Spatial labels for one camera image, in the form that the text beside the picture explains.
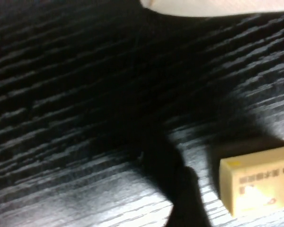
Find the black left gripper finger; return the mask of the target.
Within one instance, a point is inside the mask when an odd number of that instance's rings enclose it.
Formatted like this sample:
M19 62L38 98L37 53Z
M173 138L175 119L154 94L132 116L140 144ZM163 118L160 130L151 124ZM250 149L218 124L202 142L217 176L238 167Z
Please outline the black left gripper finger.
M209 227L210 221L205 212L198 176L196 172L185 166L178 177L177 198L173 202L168 227Z

